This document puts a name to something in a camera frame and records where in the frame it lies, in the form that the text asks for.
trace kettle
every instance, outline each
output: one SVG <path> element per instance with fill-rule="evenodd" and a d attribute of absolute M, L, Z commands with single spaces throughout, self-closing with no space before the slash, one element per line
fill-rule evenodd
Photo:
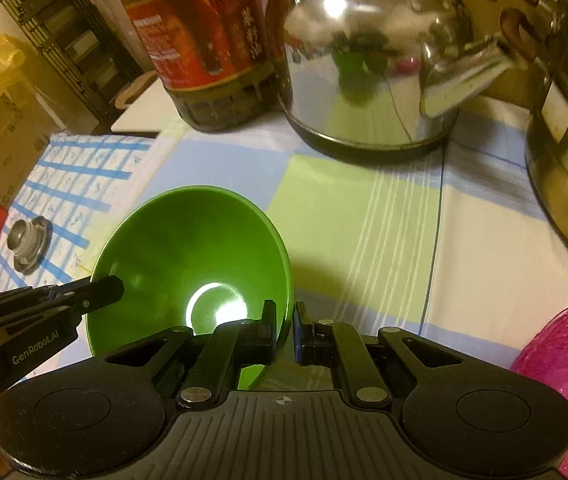
<path fill-rule="evenodd" d="M 501 34 L 473 42 L 462 0 L 266 1 L 286 118 L 338 158 L 379 163 L 433 149 L 463 100 L 521 62 Z"/>

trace red bottle label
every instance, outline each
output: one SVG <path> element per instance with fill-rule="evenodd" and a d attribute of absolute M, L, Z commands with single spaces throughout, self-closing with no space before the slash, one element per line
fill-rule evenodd
<path fill-rule="evenodd" d="M 266 61 L 260 0 L 145 0 L 126 12 L 167 88 L 203 89 Z"/>

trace green bowl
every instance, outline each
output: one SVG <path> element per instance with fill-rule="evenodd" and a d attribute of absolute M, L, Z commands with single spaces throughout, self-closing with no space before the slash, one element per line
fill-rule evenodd
<path fill-rule="evenodd" d="M 286 247 L 266 215 L 219 187 L 173 189 L 140 206 L 110 237 L 92 280 L 124 282 L 117 303 L 86 316 L 93 355 L 171 326 L 211 333 L 221 323 L 259 319 L 277 304 L 278 345 L 292 317 L 293 278 Z M 264 367 L 242 370 L 248 388 Z"/>

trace blue and white checkered fabric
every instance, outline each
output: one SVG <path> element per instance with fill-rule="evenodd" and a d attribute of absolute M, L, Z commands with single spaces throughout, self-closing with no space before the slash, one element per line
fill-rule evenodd
<path fill-rule="evenodd" d="M 109 190 L 131 178 L 153 139 L 56 134 L 8 212 L 0 235 L 0 290 L 72 280 L 89 241 L 84 237 L 95 212 L 109 212 Z M 13 269 L 6 236 L 15 221 L 43 216 L 53 223 L 46 258 L 30 276 Z"/>

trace bottle of dark liquid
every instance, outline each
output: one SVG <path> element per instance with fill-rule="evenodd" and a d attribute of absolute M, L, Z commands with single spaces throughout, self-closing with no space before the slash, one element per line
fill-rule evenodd
<path fill-rule="evenodd" d="M 273 100 L 261 0 L 122 0 L 182 118 L 219 131 Z"/>

